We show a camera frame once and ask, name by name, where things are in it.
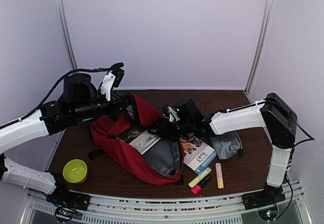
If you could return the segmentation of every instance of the wooden table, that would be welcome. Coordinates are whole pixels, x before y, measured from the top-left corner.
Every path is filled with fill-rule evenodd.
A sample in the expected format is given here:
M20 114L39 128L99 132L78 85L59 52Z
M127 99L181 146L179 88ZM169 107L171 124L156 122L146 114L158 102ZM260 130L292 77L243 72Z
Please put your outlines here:
M173 105L179 99L192 98L203 114L218 109L234 108L249 104L243 91L178 91L145 90L132 91L161 111L166 104ZM272 147L262 128L238 131L242 140L244 157L235 156L221 161L216 158L210 165L211 182L199 193L201 196L233 194L262 189L268 174ZM82 159L88 166L88 179L80 184L68 184L71 190L119 197L137 198L185 198L193 197L188 183L196 174L184 166L184 185L153 186L124 170L113 159L101 155L89 160L88 153L94 149L89 141L89 126L66 130L51 162L50 171L62 173L64 165L72 159ZM225 188L218 189L215 163L221 162Z

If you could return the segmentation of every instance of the green bowl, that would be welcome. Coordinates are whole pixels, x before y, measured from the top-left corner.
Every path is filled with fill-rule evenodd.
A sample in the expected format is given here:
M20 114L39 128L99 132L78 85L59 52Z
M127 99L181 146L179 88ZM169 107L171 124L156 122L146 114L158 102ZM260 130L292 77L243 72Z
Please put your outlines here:
M66 181L74 184L80 184L86 181L88 168L84 161L74 159L66 163L63 168L63 177Z

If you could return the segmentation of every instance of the pink highlighter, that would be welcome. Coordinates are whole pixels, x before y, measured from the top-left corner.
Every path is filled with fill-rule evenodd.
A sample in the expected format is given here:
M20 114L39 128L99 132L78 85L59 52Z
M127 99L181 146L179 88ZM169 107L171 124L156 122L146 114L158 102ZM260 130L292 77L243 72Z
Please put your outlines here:
M195 187L191 189L191 192L196 195L202 190L203 187L207 185L207 183L212 179L212 176L207 175L206 177L203 178L202 181L200 181Z

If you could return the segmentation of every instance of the book cover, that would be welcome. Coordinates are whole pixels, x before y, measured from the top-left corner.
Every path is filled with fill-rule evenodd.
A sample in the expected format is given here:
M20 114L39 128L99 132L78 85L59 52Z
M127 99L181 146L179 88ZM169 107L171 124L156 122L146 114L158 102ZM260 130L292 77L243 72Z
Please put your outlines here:
M217 155L214 148L210 147L193 134L182 136L180 142L186 154L184 157L184 164L197 174L200 174L208 167Z
M134 147L141 155L143 155L161 138L157 135L150 134L147 130L142 131L138 127L132 127L120 135L119 139Z

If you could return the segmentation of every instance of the white backdrop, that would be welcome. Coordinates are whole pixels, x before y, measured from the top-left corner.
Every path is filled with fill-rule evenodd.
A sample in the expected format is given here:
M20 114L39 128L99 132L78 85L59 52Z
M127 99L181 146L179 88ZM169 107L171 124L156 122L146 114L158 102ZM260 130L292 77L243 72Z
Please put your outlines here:
M64 0L78 67L128 89L244 89L265 0ZM103 75L93 76L96 85Z
M0 0L0 125L37 106L69 70L55 0ZM60 85L52 99L61 92ZM32 140L5 154L44 171L56 138ZM18 215L26 192L20 186L0 183L0 223L20 223Z
M275 0L273 20L254 100L276 92L316 141L298 147L290 170L300 179L314 215L323 223L324 0ZM297 140L307 138L298 131Z

